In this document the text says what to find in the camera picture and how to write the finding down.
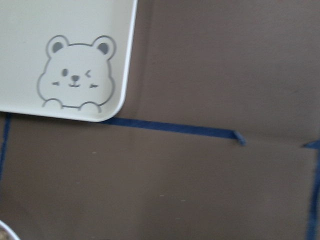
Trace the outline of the cream bear serving tray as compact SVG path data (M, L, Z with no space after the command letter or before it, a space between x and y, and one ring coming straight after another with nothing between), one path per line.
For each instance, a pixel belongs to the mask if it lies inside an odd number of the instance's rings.
M122 108L135 0L3 0L0 110L102 122Z

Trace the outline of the white round plate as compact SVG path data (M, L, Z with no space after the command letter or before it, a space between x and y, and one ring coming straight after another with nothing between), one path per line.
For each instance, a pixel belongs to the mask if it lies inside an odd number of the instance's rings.
M20 240L20 238L6 223L0 221L0 240Z

